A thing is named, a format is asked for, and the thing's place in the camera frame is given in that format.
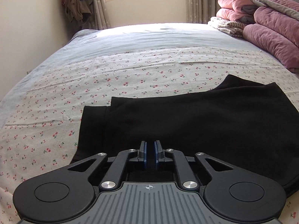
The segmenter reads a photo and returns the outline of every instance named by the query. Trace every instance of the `white wall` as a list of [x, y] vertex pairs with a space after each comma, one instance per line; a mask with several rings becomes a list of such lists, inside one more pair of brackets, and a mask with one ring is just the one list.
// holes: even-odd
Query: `white wall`
[[0, 100], [69, 38], [61, 0], [0, 0]]
[[187, 21], [186, 0], [106, 0], [106, 5], [112, 27]]

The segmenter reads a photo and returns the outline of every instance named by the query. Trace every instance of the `bed sheet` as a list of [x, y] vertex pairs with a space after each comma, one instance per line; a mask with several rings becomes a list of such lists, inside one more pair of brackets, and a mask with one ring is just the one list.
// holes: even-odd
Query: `bed sheet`
[[[276, 82], [299, 110], [296, 75], [254, 45], [208, 25], [154, 24], [77, 33], [1, 106], [10, 114], [0, 130], [0, 223], [19, 220], [12, 194], [21, 182], [71, 161], [85, 105], [109, 105], [112, 96], [206, 91], [228, 74]], [[10, 99], [16, 103], [13, 108]], [[298, 221], [297, 195], [288, 199], [281, 215], [285, 224]]]

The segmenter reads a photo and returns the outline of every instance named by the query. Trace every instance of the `black garment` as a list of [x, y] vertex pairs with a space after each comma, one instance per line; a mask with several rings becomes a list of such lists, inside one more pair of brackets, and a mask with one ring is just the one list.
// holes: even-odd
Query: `black garment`
[[298, 127], [299, 112], [276, 83], [228, 75], [207, 92], [85, 106], [73, 160], [160, 140], [164, 149], [205, 152], [274, 179], [290, 195], [299, 185]]

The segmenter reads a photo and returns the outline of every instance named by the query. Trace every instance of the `curtain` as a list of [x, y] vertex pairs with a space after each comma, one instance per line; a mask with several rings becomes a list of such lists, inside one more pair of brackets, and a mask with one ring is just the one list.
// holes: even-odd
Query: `curtain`
[[187, 0], [187, 20], [207, 24], [219, 9], [218, 0]]
[[110, 21], [106, 9], [105, 0], [93, 0], [94, 16], [95, 16], [95, 29], [103, 30], [109, 29]]

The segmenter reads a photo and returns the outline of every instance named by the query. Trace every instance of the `folded blanket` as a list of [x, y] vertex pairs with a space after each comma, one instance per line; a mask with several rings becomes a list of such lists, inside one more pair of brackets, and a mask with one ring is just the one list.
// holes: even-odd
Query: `folded blanket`
[[236, 12], [254, 14], [258, 6], [254, 5], [251, 0], [218, 0], [222, 8], [233, 9]]
[[223, 18], [211, 17], [211, 21], [217, 22], [218, 26], [221, 28], [240, 28], [244, 29], [247, 24], [241, 23], [239, 21], [230, 21]]
[[299, 3], [292, 0], [258, 0], [299, 21]]
[[230, 21], [240, 21], [245, 24], [255, 23], [255, 19], [252, 15], [236, 12], [233, 9], [221, 8], [216, 16]]
[[299, 48], [281, 34], [260, 24], [250, 24], [244, 28], [243, 37], [270, 52], [290, 72], [299, 73]]
[[276, 31], [299, 47], [299, 21], [270, 7], [260, 7], [254, 17], [258, 24]]
[[243, 37], [243, 30], [240, 28], [223, 28], [221, 26], [218, 25], [218, 23], [216, 21], [208, 21], [208, 25], [212, 26], [213, 28], [226, 33], [227, 35], [231, 36], [231, 37], [236, 37], [236, 38], [242, 38]]

